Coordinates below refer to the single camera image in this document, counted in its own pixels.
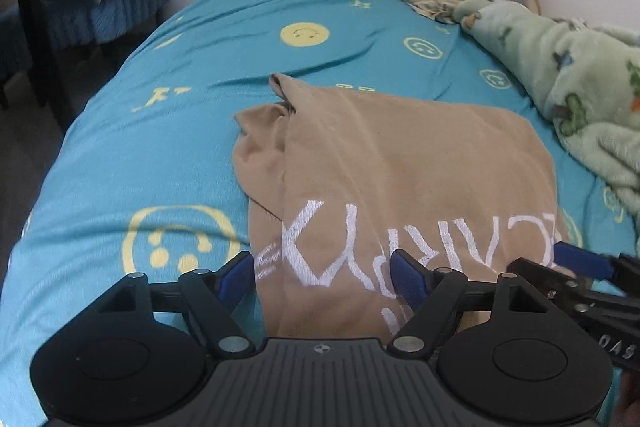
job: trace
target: yellow smiley face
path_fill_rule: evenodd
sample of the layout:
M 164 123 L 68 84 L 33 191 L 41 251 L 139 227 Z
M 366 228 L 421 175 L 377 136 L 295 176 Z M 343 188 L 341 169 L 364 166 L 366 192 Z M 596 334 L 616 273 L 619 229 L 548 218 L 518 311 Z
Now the yellow smiley face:
M 418 37 L 407 37 L 404 40 L 404 45 L 412 53 L 420 55 L 420 57 L 430 58 L 431 60 L 438 60 L 444 55 L 441 49 L 435 44 L 431 44 L 431 42 Z
M 314 22 L 296 22 L 281 29 L 280 38 L 297 48 L 317 46 L 329 38 L 329 30 Z
M 502 71 L 481 70 L 480 76 L 484 78 L 484 81 L 489 84 L 489 86 L 495 89 L 509 89 L 511 87 L 509 77 Z
M 569 235 L 569 243 L 575 245 L 576 247 L 582 248 L 582 245 L 584 243 L 582 240 L 582 233 L 580 232 L 578 225 L 576 225 L 574 218 L 571 217 L 571 215 L 566 210 L 564 210 L 564 208 L 562 209 L 562 220 L 564 220 L 566 233 Z
M 616 223 L 622 223 L 625 220 L 625 209 L 620 203 L 618 197 L 614 194 L 611 187 L 607 185 L 604 187 L 602 191 L 602 199 L 604 200 L 604 205 L 615 215 L 613 218 Z
M 239 250 L 236 230 L 220 210 L 203 204 L 151 206 L 129 222 L 122 267 L 125 273 L 143 271 L 150 280 L 174 280 L 198 267 L 215 270 Z

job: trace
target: bolt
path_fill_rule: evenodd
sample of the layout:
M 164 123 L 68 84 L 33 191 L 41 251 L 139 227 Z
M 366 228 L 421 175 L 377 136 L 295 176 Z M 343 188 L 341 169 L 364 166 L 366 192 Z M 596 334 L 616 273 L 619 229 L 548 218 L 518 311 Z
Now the bolt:
M 415 353 L 424 347 L 424 341 L 418 337 L 398 337 L 394 340 L 394 347 L 405 353 Z
M 218 343 L 220 349 L 228 353 L 241 353 L 249 347 L 249 345 L 249 341 L 246 338 L 235 336 L 225 337 Z

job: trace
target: beige t-shirt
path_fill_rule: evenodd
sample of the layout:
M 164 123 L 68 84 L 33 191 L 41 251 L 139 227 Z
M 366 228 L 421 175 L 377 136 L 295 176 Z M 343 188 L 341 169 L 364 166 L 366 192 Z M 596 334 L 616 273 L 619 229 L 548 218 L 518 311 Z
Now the beige t-shirt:
M 269 335 L 379 337 L 410 315 L 388 261 L 495 281 L 518 257 L 551 264 L 561 238 L 554 166 L 503 109 L 312 87 L 236 115 L 233 154 Z

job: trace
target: table leg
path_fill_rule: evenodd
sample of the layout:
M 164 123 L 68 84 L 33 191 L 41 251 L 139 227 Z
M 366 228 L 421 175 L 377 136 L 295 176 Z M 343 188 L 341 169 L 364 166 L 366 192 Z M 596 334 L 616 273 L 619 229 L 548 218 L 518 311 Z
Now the table leg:
M 65 132 L 75 119 L 53 50 L 42 0 L 18 0 L 22 27 L 27 38 L 33 68 L 31 86 L 39 100 L 48 100 L 53 116 Z
M 0 86 L 0 107 L 3 109 L 9 109 L 9 101 L 4 94 L 4 87 Z

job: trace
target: bed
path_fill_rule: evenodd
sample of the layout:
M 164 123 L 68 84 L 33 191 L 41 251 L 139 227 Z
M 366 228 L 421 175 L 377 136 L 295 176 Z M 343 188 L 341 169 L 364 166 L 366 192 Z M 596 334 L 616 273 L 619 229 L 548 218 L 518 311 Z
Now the bed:
M 198 0 L 127 59 L 66 134 L 2 290 L 0 425 L 44 421 L 29 381 L 33 353 L 124 274 L 175 280 L 249 248 L 248 201 L 230 162 L 234 115 L 275 100 L 275 71 L 313 86 L 515 111 L 553 157 L 569 240 L 634 249 L 633 224 L 610 189 L 458 26 L 401 0 Z M 236 318 L 263 336 L 255 298 Z

